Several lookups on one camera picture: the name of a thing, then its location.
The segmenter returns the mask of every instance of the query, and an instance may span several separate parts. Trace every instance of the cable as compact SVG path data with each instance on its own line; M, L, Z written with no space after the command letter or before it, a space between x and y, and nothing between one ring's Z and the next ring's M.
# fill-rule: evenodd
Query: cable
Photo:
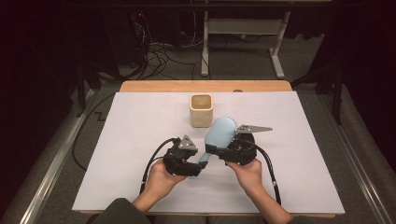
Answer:
M95 109L96 109L99 105L101 105L104 101L106 101L106 100L109 99L110 97L114 96L115 94L116 94L116 93L112 93L112 94L108 95L105 99L103 99L101 102L99 102L99 103L93 108L93 110L90 112L90 114L88 114L87 118L85 118L84 121L82 122L81 127L79 128L78 133L77 133L77 135L76 135L76 138L75 138L75 140L74 140L74 142L73 142L73 146L72 146L72 156L73 156L73 160L74 160L74 162L76 163L76 165L77 165L79 168L81 168L83 171L85 171L85 172L87 172L87 168L85 168L83 165L81 165L81 163L79 163L79 161L77 160L77 157L76 157L76 142L77 142L77 140L78 140L78 138L79 138L79 135L80 135L80 133L81 133L81 130L84 128L85 123L87 122L88 118L91 116L91 114L93 113L93 111L95 111Z
M192 65L191 76L193 76L193 72L195 70L196 63L183 63L183 62L179 62L179 61L176 61L176 60L172 59L166 53L165 43L161 43L161 45L160 45L160 43L152 43L151 46L152 47L159 46L160 48L159 49L154 49L154 50L149 52L149 53L155 55L155 57L152 57L152 58L148 59L148 62L151 62L152 60L157 59L159 61L159 64L155 65L155 66L154 65L149 65L148 67L151 68L154 71L151 72L151 74L149 74L147 76L141 76L139 79L148 79L150 77L154 77L154 76L157 76L157 75L162 75L162 76L169 77L169 78L172 78L172 79L177 79L175 77L170 77L170 76L165 75L163 73L163 71L166 68L166 65L167 65L168 61L173 62L173 63Z
M136 78L136 80L141 80L143 75L145 74L148 66L149 66L149 60L148 60L148 53L146 52L144 58L143 58L143 62L145 64L145 69L139 74L139 76Z
M193 45L197 33L197 21L196 21L195 11L192 12L192 16L194 17L194 36L192 37L191 43L188 46L185 46L185 48L188 48Z
M277 203L281 204L279 188L278 188L277 183L276 183L276 179L275 179L275 175L274 175L274 168L273 168L273 165L271 163L270 157L268 156L268 154L262 148L258 147L255 144L253 144L253 145L260 151L260 153L264 156L265 161L267 162L268 170L270 172L271 180L272 180L273 186L274 186L276 201L277 201Z
M149 42L152 43L152 38L151 38L151 33L150 33L150 29L149 29L149 23L146 20L146 16L143 12L140 12L142 14L142 18L145 21L146 27L148 28L148 38L149 38Z
M196 47L204 43L204 40L201 40L200 42L193 44L193 45L188 45L188 46L181 46L182 48L191 48L191 47Z
M137 43L137 41L135 39L134 39L134 42L137 47L142 47L146 40L145 28L143 28L143 26L137 22L134 22L133 26L134 26L134 30L135 30L135 32L134 32L135 37L140 39L140 43Z
M140 186L140 191L139 194L141 194L143 192L143 190L145 190L146 187L146 181L149 175L149 167L151 166L151 164L155 161L158 160L159 158L155 158L155 156L157 155L157 153L161 150L161 148L163 148L163 146L165 146L166 144L173 142L176 142L176 138L169 138L168 140L164 141L162 144L160 144L160 146L154 151L154 153L152 154L151 158L148 161L148 165L146 166L146 170L145 173L143 174L143 178L142 178L142 185Z
M135 76L141 74L142 72L144 72L146 70L146 68L147 68L146 60L143 60L142 63L138 64L138 67L134 71L132 71L130 74L128 74L124 77L127 80L131 80L131 77L135 77ZM98 74L99 74L99 78L101 78L102 80L105 80L105 81L122 81L119 78L106 77L106 76L102 75L101 73L98 73Z
M209 64L206 62L204 56L201 55L202 61L204 61L204 63L206 64L207 67L207 74L209 76L209 80L212 80L212 74L210 73L210 68L209 68Z

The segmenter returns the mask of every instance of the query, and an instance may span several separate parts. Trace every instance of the metal rail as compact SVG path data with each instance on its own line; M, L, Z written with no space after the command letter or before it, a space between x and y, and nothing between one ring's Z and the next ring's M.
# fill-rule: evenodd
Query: metal rail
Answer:
M346 133L341 125L338 125L334 117L332 116L332 107L331 103L327 99L325 95L319 95L319 101L322 106L325 108L329 119L332 121L332 125L334 129L337 131L338 136L341 139L341 143L343 144L343 151L346 155L346 160L349 163L349 166L356 176L359 185L361 186L361 190L366 197L366 200L370 207L373 210L376 220L380 224L392 224L393 221L389 216L389 213L382 203L375 185L371 181L370 177L367 175L364 170L361 161L359 160L359 156L357 155L355 148L349 142Z
M50 196L50 193L55 186L56 180L58 179L59 174L64 168L64 163L67 160L67 156L70 154L70 148L73 146L73 142L76 139L78 130L81 128L84 119L86 119L87 112L89 112L92 108L92 103L96 97L97 93L90 90L87 94L86 101L87 107L82 112L81 116L75 121L74 127L70 134L68 135L64 144L59 148L58 153L52 161L46 175L41 181L40 187L38 187L35 196L30 202L29 207L27 208L23 218L21 220L21 224L33 224L37 222L37 219L40 216L44 205Z

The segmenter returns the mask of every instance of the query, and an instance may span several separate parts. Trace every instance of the table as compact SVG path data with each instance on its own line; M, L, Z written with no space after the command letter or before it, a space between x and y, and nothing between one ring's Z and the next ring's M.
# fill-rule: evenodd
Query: table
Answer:
M244 124L269 124L274 128L273 132L255 135L256 143L272 160L282 205L288 211L325 217L345 213L298 96L288 82L281 80L124 82L107 116L73 210L100 212L115 198L136 197L149 157L169 137L187 133L199 148L189 161L197 161L204 152L208 129L194 129L189 124L188 99L194 91L209 91L214 96L214 118L231 113L236 120L248 122ZM265 165L263 182L274 194ZM178 184L149 213L259 215L233 172L216 158L209 160L197 179Z

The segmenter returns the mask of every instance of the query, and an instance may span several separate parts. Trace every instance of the human hand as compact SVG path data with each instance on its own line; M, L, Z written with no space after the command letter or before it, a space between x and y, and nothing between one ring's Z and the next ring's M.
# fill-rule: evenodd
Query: human hand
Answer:
M246 193L253 191L256 188L262 188L262 163L254 159L246 165L239 165L235 162L225 162L236 174L239 185Z
M163 160L160 159L150 168L145 191L149 191L151 194L156 195L159 199L162 199L169 194L169 192L177 183L186 178L186 176L182 175L169 174L166 171Z
M133 205L141 212L147 212L156 202L168 195L177 183L186 178L169 174L163 160L158 160L151 165L145 190L133 201Z

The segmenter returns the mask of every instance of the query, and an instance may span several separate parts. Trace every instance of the person's arm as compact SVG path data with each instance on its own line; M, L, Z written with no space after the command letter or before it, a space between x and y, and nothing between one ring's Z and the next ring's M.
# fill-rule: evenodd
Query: person's arm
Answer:
M244 166L229 161L226 164L235 171L239 184L267 223L283 224L293 220L293 216L280 206L262 185L262 163L260 161L255 159Z
M92 224L149 224L149 220L143 213L168 195L177 183L186 178L186 176L170 175L166 171L163 161L159 160L150 167L145 190L132 203L126 199L116 199Z

